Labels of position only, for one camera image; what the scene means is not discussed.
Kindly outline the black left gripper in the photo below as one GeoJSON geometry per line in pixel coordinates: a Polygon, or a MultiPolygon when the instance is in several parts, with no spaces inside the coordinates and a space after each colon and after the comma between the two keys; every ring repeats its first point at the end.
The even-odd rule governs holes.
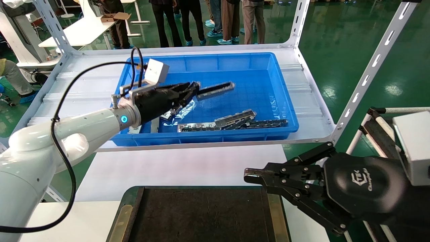
{"type": "Polygon", "coordinates": [[[185,108],[200,90],[199,82],[185,82],[165,85],[137,94],[134,98],[142,125],[163,115],[170,110],[171,116],[177,115],[185,108]]]}

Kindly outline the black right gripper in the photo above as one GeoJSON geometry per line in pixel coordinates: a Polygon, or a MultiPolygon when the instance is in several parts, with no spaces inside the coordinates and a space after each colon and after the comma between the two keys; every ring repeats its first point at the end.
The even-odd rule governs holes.
{"type": "Polygon", "coordinates": [[[353,221],[387,226],[405,242],[429,241],[429,186],[414,186],[402,162],[378,156],[356,157],[337,153],[326,142],[285,163],[263,169],[246,168],[244,181],[267,186],[335,235],[343,235],[353,221]],[[324,168],[317,164],[329,158],[324,168]],[[334,214],[289,186],[308,180],[325,181],[334,214]]]}

